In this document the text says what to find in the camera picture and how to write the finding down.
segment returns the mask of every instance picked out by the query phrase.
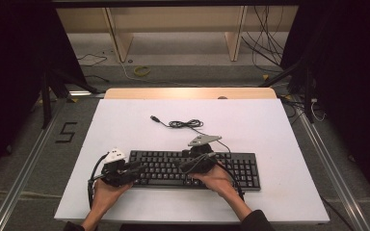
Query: person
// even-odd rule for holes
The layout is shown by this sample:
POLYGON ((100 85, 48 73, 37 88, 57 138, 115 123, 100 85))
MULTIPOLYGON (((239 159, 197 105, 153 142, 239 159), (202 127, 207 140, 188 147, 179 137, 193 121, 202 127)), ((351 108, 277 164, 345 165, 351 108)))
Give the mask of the person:
MULTIPOLYGON (((189 175, 202 181, 207 188, 216 192, 227 202, 227 204, 229 204, 237 218, 241 221, 240 229, 242 231, 275 230, 261 210, 253 211, 251 208, 249 208, 245 201, 240 198, 239 194, 231 186, 227 173, 220 167, 214 166, 205 174, 190 173, 189 175)), ((94 199, 92 203, 92 209, 87 215, 86 219, 81 225, 68 222, 64 231, 94 230, 96 225, 100 222, 102 216, 116 203, 116 201, 125 191, 131 188, 131 186, 132 184, 116 188, 105 184, 102 180, 97 180, 94 184, 94 199)), ((120 230, 146 230, 146 226, 127 224, 123 225, 120 230)))

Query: table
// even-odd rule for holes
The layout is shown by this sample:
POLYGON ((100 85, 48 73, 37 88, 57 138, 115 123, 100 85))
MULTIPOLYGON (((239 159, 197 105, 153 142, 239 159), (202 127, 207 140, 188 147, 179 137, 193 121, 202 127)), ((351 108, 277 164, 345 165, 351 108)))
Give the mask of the table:
MULTIPOLYGON (((153 89, 149 91, 149 95, 154 94, 151 99, 139 96, 144 90, 109 90, 107 99, 98 104, 55 219, 84 219, 89 211, 87 180, 96 161, 111 148, 117 147, 126 154, 132 149, 182 150, 197 136, 192 130, 171 130, 155 123, 149 118, 153 115, 166 122, 198 118, 204 122, 201 132, 222 136, 222 142, 232 151, 255 152, 262 190, 246 192, 245 200, 252 209, 263 210, 270 222, 328 222, 329 217, 274 92, 265 89, 269 93, 267 98, 246 99, 239 90, 255 96, 258 89, 153 89), (184 94, 187 90, 198 93, 200 99, 187 99, 184 94), (229 99, 214 99, 223 96, 223 90, 229 99), (158 91, 170 91, 174 99, 155 99, 158 91), (232 93, 241 98, 231 99, 232 93), (119 95, 115 96, 119 99, 111 99, 113 95, 119 95)), ((215 143, 212 148, 225 151, 215 143)), ((239 222, 214 192, 161 189, 128 191, 103 220, 118 223, 239 222)))

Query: person's left hand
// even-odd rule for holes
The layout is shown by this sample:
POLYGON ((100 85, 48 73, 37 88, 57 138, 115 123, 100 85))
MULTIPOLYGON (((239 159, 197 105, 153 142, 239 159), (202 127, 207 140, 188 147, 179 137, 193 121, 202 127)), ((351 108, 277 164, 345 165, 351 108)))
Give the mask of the person's left hand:
POLYGON ((132 183, 120 187, 107 185, 104 181, 97 180, 94 183, 94 199, 92 211, 105 214, 119 199, 119 197, 132 187, 132 183))

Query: black tape mark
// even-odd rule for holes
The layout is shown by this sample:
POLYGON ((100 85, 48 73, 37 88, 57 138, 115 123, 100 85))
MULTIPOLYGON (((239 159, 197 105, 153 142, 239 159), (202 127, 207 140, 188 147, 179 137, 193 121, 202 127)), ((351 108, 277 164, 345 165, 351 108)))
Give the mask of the black tape mark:
POLYGON ((65 132, 65 129, 68 125, 75 125, 77 122, 66 122, 63 125, 62 131, 60 132, 60 135, 70 135, 67 141, 56 141, 56 143, 66 143, 66 142, 71 142, 73 140, 75 132, 65 132))

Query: space bar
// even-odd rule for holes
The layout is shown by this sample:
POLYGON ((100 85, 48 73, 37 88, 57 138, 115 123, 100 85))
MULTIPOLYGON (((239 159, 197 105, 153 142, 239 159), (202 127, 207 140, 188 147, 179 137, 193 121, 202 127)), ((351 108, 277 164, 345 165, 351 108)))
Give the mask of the space bar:
POLYGON ((183 185, 183 180, 148 180, 149 185, 183 185))

